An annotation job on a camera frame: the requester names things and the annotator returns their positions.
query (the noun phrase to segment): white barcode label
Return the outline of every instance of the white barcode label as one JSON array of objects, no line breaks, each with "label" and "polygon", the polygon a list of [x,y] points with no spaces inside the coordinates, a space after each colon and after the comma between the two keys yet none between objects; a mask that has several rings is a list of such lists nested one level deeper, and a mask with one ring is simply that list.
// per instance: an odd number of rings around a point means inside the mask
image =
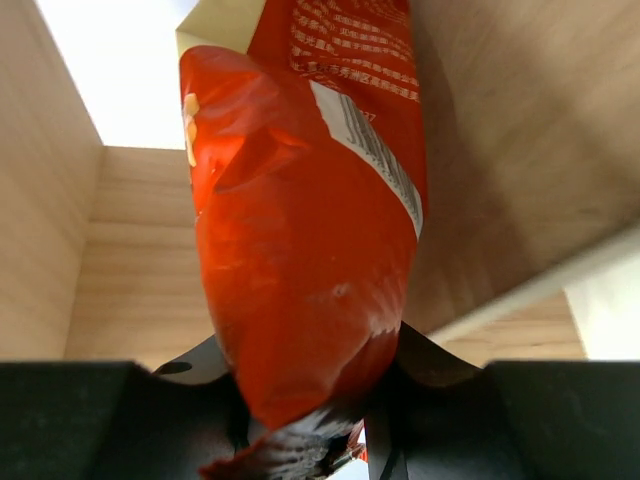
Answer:
[{"label": "white barcode label", "polygon": [[316,82],[311,82],[311,90],[331,137],[380,175],[404,205],[419,237],[423,221],[420,194],[393,152],[351,98]]}]

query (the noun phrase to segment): black plastic part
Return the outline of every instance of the black plastic part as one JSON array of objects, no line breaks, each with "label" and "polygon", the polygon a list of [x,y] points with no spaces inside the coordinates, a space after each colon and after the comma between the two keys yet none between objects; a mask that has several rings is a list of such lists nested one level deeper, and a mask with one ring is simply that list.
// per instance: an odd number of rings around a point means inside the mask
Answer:
[{"label": "black plastic part", "polygon": [[[222,374],[201,386],[131,363],[0,364],[0,478],[195,480],[232,457],[248,412],[219,350],[203,345],[178,359],[220,363],[199,370],[198,382]],[[640,478],[638,363],[478,370],[405,326],[371,400],[373,480]]]},{"label": "black plastic part", "polygon": [[211,336],[154,373],[175,383],[204,385],[229,373],[229,369],[216,337]]},{"label": "black plastic part", "polygon": [[640,478],[640,363],[496,362],[457,381],[467,367],[434,376],[442,352],[404,335],[398,358],[413,361],[365,422],[371,479]]},{"label": "black plastic part", "polygon": [[229,458],[230,376],[190,387],[131,363],[0,365],[0,478],[195,480]]}]

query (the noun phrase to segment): snack bag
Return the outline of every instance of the snack bag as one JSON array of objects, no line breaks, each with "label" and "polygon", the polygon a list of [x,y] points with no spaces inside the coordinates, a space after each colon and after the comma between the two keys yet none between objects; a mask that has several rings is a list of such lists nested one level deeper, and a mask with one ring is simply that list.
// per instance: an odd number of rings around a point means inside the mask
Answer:
[{"label": "snack bag", "polygon": [[[201,0],[179,30],[202,281],[267,432],[241,456],[254,464],[294,438],[312,452],[300,462],[322,458],[316,440],[354,425],[327,412],[366,397],[394,357],[426,210],[408,10]],[[217,465],[211,478],[243,471]]]}]

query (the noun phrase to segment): white wall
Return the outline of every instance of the white wall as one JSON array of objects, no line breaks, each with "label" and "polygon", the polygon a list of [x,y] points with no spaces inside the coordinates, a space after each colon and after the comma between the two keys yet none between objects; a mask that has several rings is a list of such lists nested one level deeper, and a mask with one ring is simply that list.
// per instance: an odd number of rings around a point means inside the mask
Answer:
[{"label": "white wall", "polygon": [[640,360],[640,252],[572,283],[566,293],[590,359]]},{"label": "white wall", "polygon": [[37,0],[105,145],[184,148],[174,31],[197,0]]}]

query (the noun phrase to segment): wooden panel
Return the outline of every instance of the wooden panel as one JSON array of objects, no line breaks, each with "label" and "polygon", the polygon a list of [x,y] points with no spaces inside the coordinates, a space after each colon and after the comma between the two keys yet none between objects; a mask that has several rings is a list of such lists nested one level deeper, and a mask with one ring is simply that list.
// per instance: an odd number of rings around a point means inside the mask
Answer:
[{"label": "wooden panel", "polygon": [[107,148],[66,357],[155,368],[213,333],[184,151]]},{"label": "wooden panel", "polygon": [[0,14],[0,359],[62,358],[102,145],[38,9]]},{"label": "wooden panel", "polygon": [[412,3],[431,216],[406,318],[427,333],[639,221],[640,3]]},{"label": "wooden panel", "polygon": [[585,358],[564,294],[501,318],[442,347],[483,366],[499,359],[580,360]]}]

